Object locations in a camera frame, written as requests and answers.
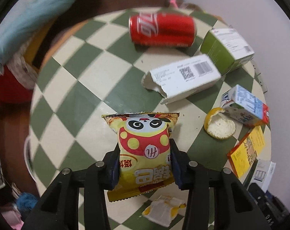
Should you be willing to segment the yellow panda snack bag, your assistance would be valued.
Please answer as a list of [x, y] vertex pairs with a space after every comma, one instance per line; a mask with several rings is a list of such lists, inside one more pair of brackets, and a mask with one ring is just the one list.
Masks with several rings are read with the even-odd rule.
[[125, 200], [174, 182], [170, 135], [179, 113], [126, 113], [102, 115], [117, 134], [120, 175], [107, 192], [110, 202]]

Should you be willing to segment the blue cloth pile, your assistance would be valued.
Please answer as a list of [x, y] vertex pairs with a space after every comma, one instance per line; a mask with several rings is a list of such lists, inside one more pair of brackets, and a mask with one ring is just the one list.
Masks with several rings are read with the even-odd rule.
[[31, 193], [22, 193], [16, 199], [16, 206], [20, 213], [31, 212], [37, 202], [38, 199]]

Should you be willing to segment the small white box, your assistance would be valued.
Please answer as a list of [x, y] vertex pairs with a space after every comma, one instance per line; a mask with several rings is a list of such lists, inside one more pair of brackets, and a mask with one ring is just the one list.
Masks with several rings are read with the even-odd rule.
[[266, 193], [272, 180], [275, 168], [275, 162], [258, 159], [247, 187], [249, 187], [252, 183], [256, 183], [263, 190], [263, 192]]

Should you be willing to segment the yellow orange box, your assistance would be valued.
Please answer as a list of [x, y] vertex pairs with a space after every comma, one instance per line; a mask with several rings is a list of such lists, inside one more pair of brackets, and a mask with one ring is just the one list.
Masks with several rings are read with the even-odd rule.
[[262, 129], [256, 126], [227, 153], [228, 161], [237, 178], [242, 177], [249, 170], [264, 147], [265, 138]]

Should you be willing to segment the crumpled white yellow wrapper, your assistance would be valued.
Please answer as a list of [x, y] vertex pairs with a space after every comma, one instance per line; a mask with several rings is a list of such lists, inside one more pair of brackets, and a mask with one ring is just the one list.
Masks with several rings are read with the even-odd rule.
[[142, 216], [163, 227], [170, 227], [178, 211], [184, 208], [186, 208], [186, 203], [183, 200], [161, 195], [144, 209]]

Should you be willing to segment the orange peel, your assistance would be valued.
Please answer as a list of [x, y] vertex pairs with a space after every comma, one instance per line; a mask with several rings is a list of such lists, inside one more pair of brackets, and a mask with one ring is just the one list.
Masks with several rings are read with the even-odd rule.
[[213, 108], [204, 119], [205, 131], [215, 139], [225, 140], [236, 132], [236, 124], [222, 116], [224, 112], [222, 108]]

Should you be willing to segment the blue white milk carton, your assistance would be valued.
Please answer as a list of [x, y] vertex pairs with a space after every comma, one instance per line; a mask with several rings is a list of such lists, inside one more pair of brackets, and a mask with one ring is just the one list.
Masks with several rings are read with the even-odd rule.
[[222, 95], [220, 107], [225, 115], [248, 127], [269, 123], [268, 106], [240, 85]]

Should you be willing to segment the red bed sheet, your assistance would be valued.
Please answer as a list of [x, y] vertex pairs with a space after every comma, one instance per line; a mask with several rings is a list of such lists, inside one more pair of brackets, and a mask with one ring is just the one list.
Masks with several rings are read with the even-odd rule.
[[32, 94], [33, 90], [23, 87], [12, 72], [4, 67], [4, 74], [0, 75], [0, 106], [30, 102]]

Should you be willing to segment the torn white cardboard box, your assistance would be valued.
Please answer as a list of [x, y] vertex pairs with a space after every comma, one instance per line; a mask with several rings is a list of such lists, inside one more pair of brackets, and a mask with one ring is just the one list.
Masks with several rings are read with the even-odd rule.
[[220, 78], [209, 56], [202, 54], [152, 69], [141, 84], [161, 94], [161, 104], [169, 104], [212, 87]]

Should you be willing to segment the green white checkered tablecloth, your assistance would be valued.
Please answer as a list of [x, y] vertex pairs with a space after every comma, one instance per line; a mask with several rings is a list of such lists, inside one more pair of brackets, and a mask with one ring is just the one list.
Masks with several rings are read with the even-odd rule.
[[[128, 21], [140, 12], [192, 17], [196, 25], [194, 43], [187, 48], [134, 44]], [[169, 104], [161, 104], [162, 95], [141, 84], [143, 76], [152, 69], [202, 55], [200, 47], [205, 35], [220, 28], [230, 27], [199, 11], [132, 9], [94, 17], [70, 36], [41, 69], [34, 89], [30, 147], [40, 195], [62, 169], [87, 169], [119, 146], [117, 134], [102, 118], [109, 114], [179, 113], [170, 135], [178, 149], [208, 169], [229, 168], [233, 172], [227, 153], [254, 127], [223, 113], [222, 116], [234, 121], [236, 132], [219, 140], [205, 131], [204, 119], [211, 109], [221, 108], [222, 95], [236, 85], [266, 104], [254, 57], [242, 67], [221, 75], [212, 87]], [[260, 127], [265, 147], [256, 159], [270, 160], [269, 123]], [[178, 211], [170, 227], [142, 216], [144, 209], [161, 195], [181, 199], [187, 207], [189, 192], [180, 190], [175, 180], [170, 185], [114, 202], [108, 200], [108, 191], [104, 195], [110, 229], [183, 229], [186, 208]], [[78, 208], [79, 227], [85, 229], [83, 188], [79, 190]]]

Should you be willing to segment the green and white carton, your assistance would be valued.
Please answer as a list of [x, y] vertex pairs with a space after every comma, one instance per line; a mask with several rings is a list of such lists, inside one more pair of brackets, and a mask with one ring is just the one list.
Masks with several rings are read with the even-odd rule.
[[205, 35], [200, 52], [209, 56], [220, 74], [232, 72], [254, 57], [254, 50], [232, 28], [211, 29]]

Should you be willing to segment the red cola can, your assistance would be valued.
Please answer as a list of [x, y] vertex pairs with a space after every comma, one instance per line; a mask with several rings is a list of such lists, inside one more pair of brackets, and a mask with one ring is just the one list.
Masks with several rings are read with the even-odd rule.
[[192, 17], [168, 12], [140, 12], [128, 21], [130, 39], [143, 46], [187, 48], [196, 36]]

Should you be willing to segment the light blue blanket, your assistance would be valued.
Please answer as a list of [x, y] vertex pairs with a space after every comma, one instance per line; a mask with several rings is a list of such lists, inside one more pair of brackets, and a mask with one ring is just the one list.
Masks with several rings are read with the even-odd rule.
[[0, 72], [31, 35], [54, 17], [61, 15], [75, 0], [34, 0], [14, 20], [0, 30]]

